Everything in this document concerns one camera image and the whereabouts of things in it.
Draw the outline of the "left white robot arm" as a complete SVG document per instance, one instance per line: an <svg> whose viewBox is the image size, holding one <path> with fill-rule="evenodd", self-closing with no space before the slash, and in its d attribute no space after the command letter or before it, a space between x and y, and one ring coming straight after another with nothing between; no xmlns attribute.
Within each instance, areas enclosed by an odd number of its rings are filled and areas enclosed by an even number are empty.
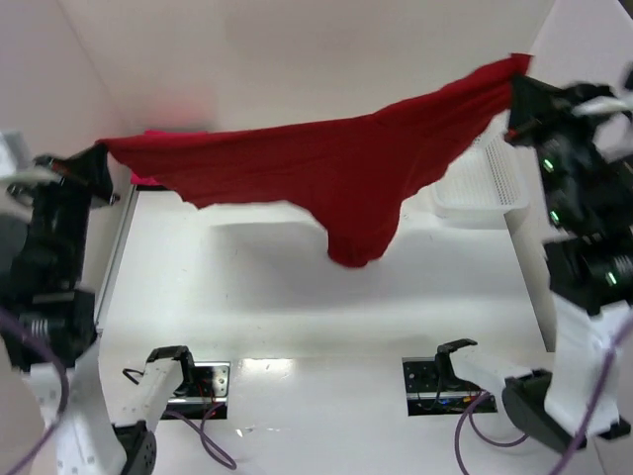
<svg viewBox="0 0 633 475"><path fill-rule="evenodd" d="M46 443L61 474L149 474L155 430L169 399L191 380L193 356L184 345L155 349L140 383L110 417L99 372L100 340L93 292L82 276L90 212L119 197L108 151L95 144L69 157L19 162L1 156L8 195L32 211L23 247L1 289L1 335L11 365L38 400L45 430L13 466L29 467Z"/></svg>

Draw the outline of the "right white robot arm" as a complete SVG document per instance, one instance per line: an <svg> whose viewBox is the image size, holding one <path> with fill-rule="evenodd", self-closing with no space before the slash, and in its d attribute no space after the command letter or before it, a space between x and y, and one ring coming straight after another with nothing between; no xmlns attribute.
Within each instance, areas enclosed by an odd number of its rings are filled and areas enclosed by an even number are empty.
<svg viewBox="0 0 633 475"><path fill-rule="evenodd" d="M619 349L632 328L632 157L605 157L593 141L602 124L631 112L631 96L606 85L513 80L505 139L535 150L550 223L565 232L544 245L554 365L520 367L468 338L435 355L441 386L479 386L514 427L558 453L631 430L619 414L617 384Z"/></svg>

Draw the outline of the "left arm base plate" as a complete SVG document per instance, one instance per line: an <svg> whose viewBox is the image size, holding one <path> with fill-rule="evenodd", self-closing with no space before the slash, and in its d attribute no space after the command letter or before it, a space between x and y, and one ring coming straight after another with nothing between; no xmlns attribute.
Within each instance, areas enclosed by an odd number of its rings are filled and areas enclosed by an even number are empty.
<svg viewBox="0 0 633 475"><path fill-rule="evenodd" d="M162 416L174 419L169 412L190 420L200 420L213 409L210 420L225 420L229 390L230 363L228 361L197 361L191 370L192 380L183 383L169 400Z"/></svg>

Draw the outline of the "dark red t-shirt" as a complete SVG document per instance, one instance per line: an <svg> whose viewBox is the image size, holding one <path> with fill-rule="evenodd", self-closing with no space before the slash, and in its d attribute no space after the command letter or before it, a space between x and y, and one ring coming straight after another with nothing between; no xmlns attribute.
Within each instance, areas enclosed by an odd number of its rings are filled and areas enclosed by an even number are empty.
<svg viewBox="0 0 633 475"><path fill-rule="evenodd" d="M204 209L287 202L325 229L329 258L379 259L404 200L448 167L511 104L531 56L514 53L422 96L347 119L220 133L146 132L105 140L114 159Z"/></svg>

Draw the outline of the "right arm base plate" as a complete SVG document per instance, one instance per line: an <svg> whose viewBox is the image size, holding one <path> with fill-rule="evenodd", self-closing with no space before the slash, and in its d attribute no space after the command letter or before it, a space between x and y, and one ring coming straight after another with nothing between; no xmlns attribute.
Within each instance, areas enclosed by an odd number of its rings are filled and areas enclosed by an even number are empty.
<svg viewBox="0 0 633 475"><path fill-rule="evenodd" d="M403 374L410 417L461 415L482 393L468 381L441 383L432 357L405 358Z"/></svg>

